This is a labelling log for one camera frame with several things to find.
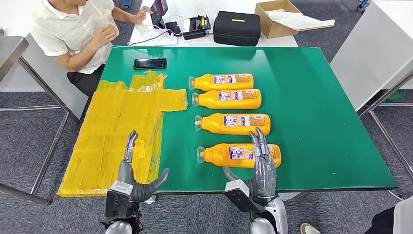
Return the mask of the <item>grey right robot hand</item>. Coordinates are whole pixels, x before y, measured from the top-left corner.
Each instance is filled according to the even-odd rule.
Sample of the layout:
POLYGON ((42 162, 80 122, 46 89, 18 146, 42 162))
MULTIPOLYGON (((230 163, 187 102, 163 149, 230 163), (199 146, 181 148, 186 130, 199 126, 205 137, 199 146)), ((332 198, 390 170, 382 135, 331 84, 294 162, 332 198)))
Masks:
POLYGON ((254 175, 250 179, 242 180, 229 167, 224 166, 223 172, 229 182, 229 187, 224 191, 225 195, 232 195, 236 191, 246 195, 246 189, 248 188, 249 194, 247 196, 250 198, 274 198, 276 196, 275 163, 270 155, 263 132, 259 127, 256 127, 255 130, 256 134, 252 131, 249 132, 256 157, 253 167, 254 175))

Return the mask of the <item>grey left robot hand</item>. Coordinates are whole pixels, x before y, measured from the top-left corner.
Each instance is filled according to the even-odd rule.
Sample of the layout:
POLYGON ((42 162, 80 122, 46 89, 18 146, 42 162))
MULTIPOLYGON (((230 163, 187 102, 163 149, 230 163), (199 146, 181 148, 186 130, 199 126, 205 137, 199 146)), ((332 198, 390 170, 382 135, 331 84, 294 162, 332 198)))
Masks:
POLYGON ((136 130, 132 130, 126 142, 124 158, 121 160, 118 169, 117 180, 132 185, 131 200, 145 202, 151 198, 156 191, 166 182, 170 169, 165 168, 160 176, 150 184, 141 184, 134 179, 132 168, 132 153, 135 141, 138 138, 136 130))

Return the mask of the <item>person's right hand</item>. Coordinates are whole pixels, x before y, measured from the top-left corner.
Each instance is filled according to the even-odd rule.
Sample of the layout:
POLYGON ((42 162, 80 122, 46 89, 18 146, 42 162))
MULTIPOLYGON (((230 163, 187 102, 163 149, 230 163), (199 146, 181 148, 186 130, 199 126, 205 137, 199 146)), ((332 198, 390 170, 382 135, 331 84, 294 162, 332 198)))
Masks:
POLYGON ((91 44, 93 47, 99 49, 109 42, 112 42, 118 35, 119 31, 116 26, 112 23, 108 23, 95 30, 91 44))

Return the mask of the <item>person's left hand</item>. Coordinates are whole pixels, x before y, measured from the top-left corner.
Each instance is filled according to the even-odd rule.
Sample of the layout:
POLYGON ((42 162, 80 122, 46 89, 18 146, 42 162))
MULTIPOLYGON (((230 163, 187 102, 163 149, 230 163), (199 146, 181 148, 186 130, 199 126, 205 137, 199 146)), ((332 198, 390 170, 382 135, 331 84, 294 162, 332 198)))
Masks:
POLYGON ((132 15, 131 22, 135 24, 140 24, 146 19, 147 14, 152 13, 153 11, 149 7, 143 6, 135 15, 132 15))

